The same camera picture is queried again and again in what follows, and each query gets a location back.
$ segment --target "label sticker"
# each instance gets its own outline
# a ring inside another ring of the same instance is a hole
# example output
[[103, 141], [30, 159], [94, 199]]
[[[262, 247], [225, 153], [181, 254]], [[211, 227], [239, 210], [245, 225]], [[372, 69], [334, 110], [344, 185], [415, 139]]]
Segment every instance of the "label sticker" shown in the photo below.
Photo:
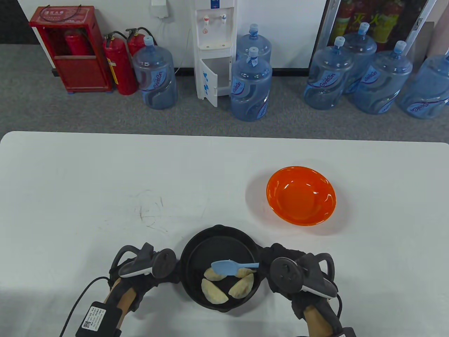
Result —
[[98, 328], [100, 327], [101, 321], [103, 320], [105, 313], [106, 313], [105, 309], [97, 308], [96, 306], [90, 307], [89, 311], [87, 312], [86, 318], [81, 324], [81, 327], [83, 329], [91, 331], [98, 331]]
[[211, 9], [220, 8], [220, 0], [211, 0]]
[[149, 90], [153, 90], [159, 88], [159, 86], [164, 83], [165, 78], [167, 77], [167, 69], [161, 69], [158, 71], [151, 72], [151, 85], [148, 88]]
[[357, 87], [359, 86], [361, 81], [361, 78], [359, 78], [358, 80], [355, 80], [348, 89], [346, 89], [345, 93], [355, 93], [357, 90]]
[[380, 72], [370, 66], [368, 71], [362, 76], [361, 83], [372, 84], [380, 77]]
[[48, 24], [48, 22], [84, 23], [87, 19], [89, 8], [73, 7], [47, 7], [40, 11], [36, 22]]
[[407, 111], [410, 112], [413, 115], [421, 116], [424, 115], [424, 113], [431, 108], [434, 108], [440, 104], [446, 104], [448, 102], [448, 99], [443, 99], [441, 101], [437, 102], [417, 102], [410, 104], [407, 108]]
[[379, 110], [379, 113], [380, 113], [380, 114], [383, 114], [384, 112], [387, 112], [388, 109], [390, 109], [390, 107], [392, 106], [392, 104], [393, 104], [395, 98], [396, 98], [396, 97], [394, 97], [391, 101], [389, 101], [387, 104], [385, 104], [385, 105], [382, 107], [382, 109]]
[[259, 59], [258, 58], [251, 58], [251, 57], [248, 56], [247, 63], [251, 64], [253, 67], [255, 67], [259, 63]]
[[326, 70], [323, 72], [323, 76], [315, 83], [308, 83], [308, 85], [314, 88], [327, 88], [334, 84], [340, 77], [341, 73], [338, 71]]
[[267, 113], [267, 109], [268, 109], [268, 102], [265, 102], [265, 104], [262, 106], [261, 110], [259, 111], [256, 119], [258, 120], [259, 118], [262, 118], [263, 116], [265, 116], [265, 114]]
[[232, 78], [232, 88], [231, 88], [232, 94], [239, 95], [243, 92], [244, 88], [245, 88], [245, 84], [243, 82], [240, 82], [235, 77]]
[[111, 69], [111, 73], [112, 73], [112, 77], [114, 78], [114, 82], [115, 84], [119, 84], [119, 82], [117, 81], [117, 76], [115, 76], [115, 71], [114, 71], [114, 67], [117, 65], [115, 64], [115, 62], [112, 62], [110, 59], [108, 59], [108, 64], [109, 64], [109, 68]]

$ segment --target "fire extinguisher cabinet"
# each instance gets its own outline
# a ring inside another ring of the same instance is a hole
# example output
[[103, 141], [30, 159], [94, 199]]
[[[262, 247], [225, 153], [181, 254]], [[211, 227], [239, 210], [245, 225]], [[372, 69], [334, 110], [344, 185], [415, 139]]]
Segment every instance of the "fire extinguisher cabinet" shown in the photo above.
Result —
[[38, 7], [30, 20], [70, 93], [112, 91], [93, 6]]

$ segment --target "extinguisher hose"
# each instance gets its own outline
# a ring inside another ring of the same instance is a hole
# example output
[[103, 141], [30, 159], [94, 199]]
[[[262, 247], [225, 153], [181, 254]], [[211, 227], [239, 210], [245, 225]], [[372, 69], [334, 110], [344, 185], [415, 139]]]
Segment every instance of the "extinguisher hose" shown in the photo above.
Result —
[[109, 44], [110, 44], [114, 34], [119, 34], [126, 40], [126, 36], [123, 33], [119, 32], [119, 31], [112, 31], [111, 33], [105, 35], [106, 47], [107, 48], [109, 47]]
[[150, 31], [149, 31], [148, 29], [146, 29], [145, 27], [139, 27], [139, 28], [137, 29], [137, 31], [139, 31], [140, 29], [145, 30], [145, 31], [148, 33], [148, 35], [151, 36], [151, 37], [153, 38], [153, 41], [154, 41], [154, 45], [155, 45], [155, 46], [158, 45], [158, 44], [156, 43], [156, 39], [154, 38], [153, 34], [151, 34]]

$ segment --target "fire extinguisher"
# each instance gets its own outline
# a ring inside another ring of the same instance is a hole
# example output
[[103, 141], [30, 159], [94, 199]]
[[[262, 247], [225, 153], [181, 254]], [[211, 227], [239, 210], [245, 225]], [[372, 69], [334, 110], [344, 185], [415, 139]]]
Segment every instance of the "fire extinguisher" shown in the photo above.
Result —
[[129, 61], [126, 43], [122, 39], [116, 39], [114, 34], [119, 34], [126, 39], [126, 36], [119, 31], [113, 31], [105, 35], [103, 49], [117, 90], [122, 95], [131, 95], [137, 91], [136, 75]]
[[148, 35], [153, 38], [154, 45], [156, 45], [156, 46], [158, 45], [156, 43], [156, 40], [154, 39], [154, 36], [145, 27], [128, 28], [125, 31], [129, 32], [127, 43], [128, 43], [129, 53], [131, 54], [131, 56], [134, 56], [135, 53], [137, 53], [139, 50], [141, 50], [143, 47], [145, 47], [145, 43], [143, 42], [143, 38], [145, 37], [145, 35], [139, 33], [139, 30], [141, 30], [141, 29], [145, 30], [148, 33]]
[[74, 56], [93, 55], [92, 47], [85, 34], [79, 29], [71, 29], [64, 34], [69, 49]]

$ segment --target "cable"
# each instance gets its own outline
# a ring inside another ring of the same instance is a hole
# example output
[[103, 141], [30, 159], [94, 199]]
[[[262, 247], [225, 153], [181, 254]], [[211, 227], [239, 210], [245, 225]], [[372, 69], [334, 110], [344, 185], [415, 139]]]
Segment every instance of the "cable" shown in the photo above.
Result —
[[96, 279], [94, 279], [91, 283], [89, 283], [87, 285], [86, 288], [84, 288], [83, 292], [81, 293], [81, 295], [78, 297], [78, 299], [76, 300], [75, 304], [72, 307], [72, 310], [70, 310], [69, 315], [67, 316], [66, 322], [64, 323], [64, 326], [62, 327], [61, 333], [59, 334], [59, 337], [62, 337], [62, 335], [64, 334], [64, 332], [66, 331], [67, 325], [69, 324], [70, 318], [72, 317], [73, 312], [75, 311], [76, 306], [78, 305], [78, 302], [81, 300], [81, 298], [84, 296], [84, 294], [86, 293], [86, 291], [90, 288], [90, 286], [92, 284], [94, 284], [95, 282], [101, 280], [101, 279], [105, 279], [109, 282], [109, 278], [106, 276], [100, 276], [97, 277]]
[[337, 300], [338, 300], [338, 311], [337, 311], [337, 317], [340, 319], [341, 311], [343, 310], [343, 302], [341, 300], [341, 297], [339, 294], [337, 294]]
[[184, 51], [184, 57], [182, 58], [181, 64], [179, 65], [178, 70], [175, 71], [176, 73], [181, 69], [182, 64], [184, 63], [185, 57], [187, 56], [187, 48], [189, 46], [189, 38], [190, 38], [190, 32], [192, 31], [192, 28], [189, 29], [189, 32], [187, 33], [187, 43], [185, 44], [185, 51]]

